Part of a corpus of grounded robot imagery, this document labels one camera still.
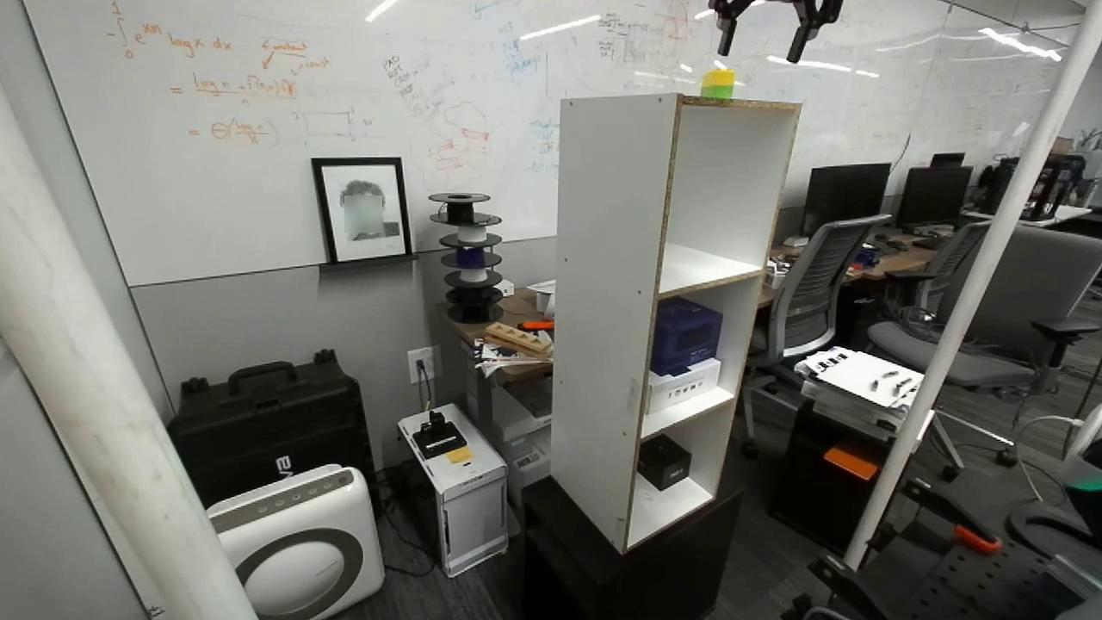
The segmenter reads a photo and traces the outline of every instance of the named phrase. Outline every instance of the white post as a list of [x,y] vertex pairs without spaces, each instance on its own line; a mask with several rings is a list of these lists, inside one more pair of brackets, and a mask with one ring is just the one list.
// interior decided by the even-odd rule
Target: white post
[[0,88],[0,339],[101,515],[163,596],[150,617],[251,620],[251,603],[177,460]]
[[1073,92],[1085,81],[1085,74],[1093,69],[1096,62],[1096,51],[1097,51],[1097,39],[1102,39],[1102,5],[1093,5],[1073,45],[1070,45],[1070,54],[1063,59],[1063,74],[1062,74],[1062,82],[1048,105],[1048,109],[1040,114],[1040,123],[1034,129],[1034,138],[1027,146],[1027,155],[998,205],[998,215],[985,236],[985,244],[978,248],[974,254],[974,267],[966,272],[966,283],[958,295],[958,307],[936,341],[936,354],[927,368],[927,378],[923,378],[923,391],[907,416],[907,423],[897,426],[895,435],[895,446],[893,446],[893,454],[870,488],[870,499],[857,520],[857,531],[850,539],[850,548],[846,548],[846,565],[857,569],[865,562],[865,551],[869,551],[869,541],[873,533],[873,526],[881,525],[885,511],[887,511],[887,499],[895,497],[895,486],[901,478],[901,468],[908,463],[908,454],[918,447],[923,441],[923,431],[933,416],[933,401],[942,387],[942,376],[950,372],[950,361],[966,333],[966,323],[990,283],[990,272],[1008,244],[1008,236],[1011,227],[1019,225],[1023,210],[1027,210],[1027,200],[1028,200],[1028,190],[1034,190],[1034,178],[1040,177],[1044,168],[1044,160],[1049,151],[1049,146],[1057,143],[1057,131],[1073,105]]

